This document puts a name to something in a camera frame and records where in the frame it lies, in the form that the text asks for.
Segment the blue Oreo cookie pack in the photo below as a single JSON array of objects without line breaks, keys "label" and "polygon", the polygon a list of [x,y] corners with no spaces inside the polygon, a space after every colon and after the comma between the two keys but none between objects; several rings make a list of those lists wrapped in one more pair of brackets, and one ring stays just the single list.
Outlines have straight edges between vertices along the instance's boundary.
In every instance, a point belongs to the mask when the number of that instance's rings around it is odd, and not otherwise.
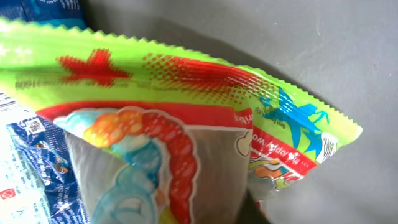
[{"label": "blue Oreo cookie pack", "polygon": [[[87,27],[78,0],[1,0],[1,17]],[[64,131],[1,93],[1,223],[89,222]]]}]

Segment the green Haribo gummy bag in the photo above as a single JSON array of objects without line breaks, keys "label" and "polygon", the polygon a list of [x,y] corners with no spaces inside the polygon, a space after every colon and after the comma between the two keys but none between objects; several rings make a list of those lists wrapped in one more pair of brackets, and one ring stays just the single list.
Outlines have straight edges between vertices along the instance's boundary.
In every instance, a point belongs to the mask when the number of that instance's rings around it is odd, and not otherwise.
[{"label": "green Haribo gummy bag", "polygon": [[234,223],[362,133],[258,68],[76,27],[2,20],[1,90],[66,132],[93,223]]}]

